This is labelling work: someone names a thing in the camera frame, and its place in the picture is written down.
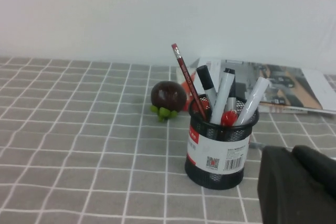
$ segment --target red pencil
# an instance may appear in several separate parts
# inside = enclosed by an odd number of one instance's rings
[[[190,92],[195,99],[198,110],[200,111],[200,114],[202,115],[203,119],[206,121],[206,115],[205,115],[205,112],[204,112],[204,108],[202,106],[202,103],[201,103],[200,99],[198,98],[198,94],[197,94],[197,91],[195,89],[194,83],[193,83],[193,81],[190,77],[190,74],[189,74],[189,72],[187,70],[187,67],[184,63],[184,60],[183,60],[183,58],[180,54],[180,51],[178,50],[177,44],[172,44],[172,48],[174,50],[174,54],[177,58],[177,61],[179,62],[178,64],[180,65],[180,68],[181,68],[182,73],[184,75],[185,81],[188,84]]]

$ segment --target pen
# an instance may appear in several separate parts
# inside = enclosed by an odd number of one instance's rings
[[[235,76],[231,73],[223,73],[221,83],[219,84],[218,94],[214,109],[212,111],[212,116],[210,119],[211,123],[220,125],[221,118],[224,112],[224,107],[229,96],[230,88],[233,83]]]
[[[234,126],[242,125],[248,123],[252,118],[254,112],[257,110],[258,105],[263,98],[263,95],[269,85],[269,80],[259,77],[256,85],[254,86],[250,96],[248,97],[237,121]]]
[[[191,92],[191,94],[193,95],[193,97],[195,99],[195,102],[196,102],[196,105],[198,107],[198,110],[199,110],[201,116],[203,117],[204,121],[206,121],[206,115],[205,115],[204,108],[203,108],[202,103],[201,103],[201,101],[200,101],[200,99],[198,97],[198,94],[197,94],[197,91],[195,89],[194,83],[193,83],[193,81],[192,81],[192,79],[190,77],[190,74],[189,74],[189,72],[187,70],[187,67],[186,67],[186,65],[184,63],[184,60],[183,60],[183,58],[182,58],[182,56],[180,54],[180,51],[179,51],[179,49],[177,47],[177,44],[172,44],[172,48],[173,48],[174,54],[175,54],[175,56],[177,58],[178,64],[180,65],[180,68],[182,70],[182,73],[184,75],[186,83],[189,86],[190,92]]]
[[[203,65],[196,68],[196,71],[203,86],[204,93],[209,101],[210,108],[213,110],[216,102],[217,92],[212,82],[209,69],[207,65]]]
[[[236,71],[231,68],[225,68],[224,72],[236,74]],[[236,110],[237,110],[237,105],[236,105],[236,76],[235,76],[235,78],[233,79],[231,88],[230,88],[230,93],[229,93],[229,97],[227,98],[224,112],[236,111]]]

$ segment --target marker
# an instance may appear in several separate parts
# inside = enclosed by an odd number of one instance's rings
[[[233,83],[235,76],[231,73],[223,73],[221,83],[219,84],[218,94],[214,109],[212,111],[212,116],[210,119],[211,123],[220,125],[221,118],[224,112],[224,107],[227,101],[227,98],[230,93],[230,88]]]
[[[236,71],[231,68],[225,68],[224,72],[226,73],[231,73],[231,74],[236,74]],[[233,80],[233,83],[231,85],[229,97],[227,98],[227,102],[225,105],[224,112],[227,111],[237,111],[237,104],[236,104],[236,76],[235,79]]]
[[[234,126],[246,124],[252,118],[254,112],[257,110],[258,105],[263,98],[263,95],[269,85],[269,80],[259,77],[256,85],[254,86],[250,96],[248,97],[237,121]]]
[[[213,110],[216,102],[217,92],[212,82],[209,69],[207,65],[203,65],[196,68],[196,71],[203,86],[204,93],[209,101],[210,108]]]

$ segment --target pencil holder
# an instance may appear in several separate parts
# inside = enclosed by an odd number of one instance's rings
[[[205,95],[199,96],[210,118],[211,110]],[[245,100],[237,98],[237,113]],[[237,186],[244,176],[252,127],[259,120],[258,110],[250,122],[241,126],[220,126],[203,120],[193,100],[189,105],[190,129],[185,171],[200,186],[224,190]]]

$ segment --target white wall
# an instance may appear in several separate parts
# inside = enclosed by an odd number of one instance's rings
[[[336,0],[0,0],[0,55],[174,64],[200,56],[336,73]]]

